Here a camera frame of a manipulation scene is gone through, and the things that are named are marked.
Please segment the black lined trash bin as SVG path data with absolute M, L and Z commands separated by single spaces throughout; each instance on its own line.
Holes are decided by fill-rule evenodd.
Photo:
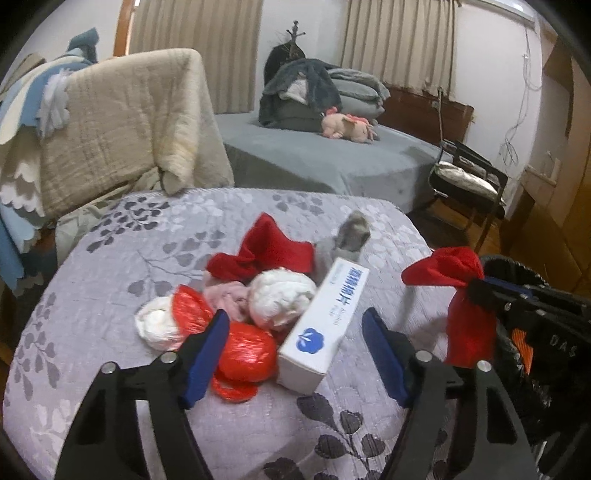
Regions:
M 493 277 L 520 287 L 526 285 L 548 286 L 546 280 L 538 273 L 509 257 L 498 254 L 489 254 L 481 256 L 480 261 L 484 274 L 487 277 Z M 525 372 L 521 355 L 511 339 L 511 334 L 516 328 L 508 330 L 505 327 L 504 321 L 502 325 L 503 327 L 498 329 L 502 349 L 506 352 L 509 352 L 514 357 L 518 370 L 524 374 L 527 374 Z

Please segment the white tissue wad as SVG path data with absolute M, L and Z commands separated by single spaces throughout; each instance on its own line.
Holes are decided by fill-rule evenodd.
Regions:
M 249 317 L 264 330 L 286 330 L 307 311 L 317 289 L 303 273 L 267 270 L 249 284 Z

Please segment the red sock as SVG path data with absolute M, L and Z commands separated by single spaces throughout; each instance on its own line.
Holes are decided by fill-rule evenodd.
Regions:
M 267 270 L 285 268 L 310 274 L 314 270 L 315 247 L 284 235 L 269 214 L 262 213 L 242 239 L 238 254 L 217 253 L 206 269 L 221 281 L 249 282 Z
M 497 319 L 469 297 L 469 285 L 482 280 L 484 270 L 478 255 L 469 247 L 440 248 L 402 272 L 407 286 L 444 286 L 456 289 L 449 307 L 446 332 L 446 362 L 474 368 L 481 360 L 492 361 L 497 338 Z

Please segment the folded grey blanket stack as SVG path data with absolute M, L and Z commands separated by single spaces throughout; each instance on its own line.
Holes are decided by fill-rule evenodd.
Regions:
M 376 101 L 378 107 L 391 96 L 388 88 L 375 76 L 355 69 L 337 68 L 318 59 L 298 59 L 288 62 L 277 70 L 263 90 L 259 103 L 259 123 L 264 127 L 280 127 L 281 95 L 297 81 L 304 83 L 304 105 L 311 112 L 322 117 L 332 107 L 342 111 L 342 96 L 346 90 L 339 90 L 337 81 L 363 86 L 360 93 L 353 91 L 352 98 L 362 101 Z

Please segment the orange mesh net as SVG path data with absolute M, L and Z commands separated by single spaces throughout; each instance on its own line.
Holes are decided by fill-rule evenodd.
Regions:
M 533 363 L 534 350 L 526 342 L 526 332 L 516 328 L 513 330 L 511 334 L 511 339 L 521 355 L 525 367 L 525 372 L 527 374 L 530 374 Z

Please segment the grey sock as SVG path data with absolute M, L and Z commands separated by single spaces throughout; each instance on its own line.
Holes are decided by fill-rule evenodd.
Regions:
M 361 211 L 353 211 L 339 226 L 338 233 L 315 243 L 314 269 L 311 278 L 317 284 L 324 281 L 335 260 L 342 258 L 358 262 L 363 246 L 370 239 L 370 224 Z

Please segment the wooden coat stand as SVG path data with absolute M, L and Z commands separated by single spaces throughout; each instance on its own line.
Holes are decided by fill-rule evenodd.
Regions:
M 294 24 L 290 30 L 287 30 L 287 34 L 290 39 L 287 42 L 273 47 L 270 51 L 270 55 L 266 59 L 266 64 L 263 68 L 263 84 L 267 85 L 276 76 L 277 71 L 284 64 L 293 62 L 295 60 L 304 59 L 305 53 L 300 46 L 297 45 L 297 38 L 304 36 L 304 32 L 300 31 L 300 24 L 297 20 L 294 20 Z

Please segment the right beige curtain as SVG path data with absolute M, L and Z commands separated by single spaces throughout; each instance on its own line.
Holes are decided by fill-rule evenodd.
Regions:
M 413 93 L 452 96 L 459 1 L 349 1 L 341 65 Z

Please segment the pink plush pig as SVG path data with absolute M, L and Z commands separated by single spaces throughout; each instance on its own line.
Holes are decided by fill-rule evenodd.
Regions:
M 335 109 L 325 114 L 321 126 L 322 135 L 329 139 L 344 139 L 360 144 L 379 139 L 369 120 L 351 114 L 342 114 Z

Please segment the red plastic bag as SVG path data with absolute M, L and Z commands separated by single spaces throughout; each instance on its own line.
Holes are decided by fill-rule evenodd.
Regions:
M 204 295 L 180 285 L 172 296 L 171 315 L 185 340 L 202 333 L 211 323 L 213 311 Z M 232 403 L 252 399 L 259 384 L 276 375 L 277 344 L 269 332 L 257 326 L 229 321 L 229 336 L 212 379 L 216 395 Z

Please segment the wooden wardrobe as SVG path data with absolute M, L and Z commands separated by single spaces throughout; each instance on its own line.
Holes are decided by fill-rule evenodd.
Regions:
M 541 26 L 541 103 L 502 252 L 551 286 L 590 296 L 590 81 L 554 29 Z

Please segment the pink sock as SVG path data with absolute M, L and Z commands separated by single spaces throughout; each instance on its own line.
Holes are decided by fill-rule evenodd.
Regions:
M 212 311 L 224 310 L 232 321 L 249 321 L 249 287 L 242 282 L 221 281 L 206 272 L 202 294 Z

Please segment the white plastic wad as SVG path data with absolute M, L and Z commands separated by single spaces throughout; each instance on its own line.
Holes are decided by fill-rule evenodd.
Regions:
M 172 296 L 156 297 L 134 315 L 139 337 L 158 352 L 177 350 L 184 340 L 172 316 Z

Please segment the white blue box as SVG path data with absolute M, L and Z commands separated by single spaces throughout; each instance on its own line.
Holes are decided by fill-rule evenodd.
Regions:
M 276 381 L 288 390 L 311 395 L 329 372 L 352 322 L 370 269 L 342 258 L 318 288 L 277 353 Z

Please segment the beige quilt on rack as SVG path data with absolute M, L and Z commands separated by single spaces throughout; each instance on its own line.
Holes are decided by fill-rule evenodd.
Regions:
M 197 51 L 105 60 L 73 73 L 67 93 L 69 123 L 41 142 L 48 218 L 154 168 L 169 194 L 235 183 Z

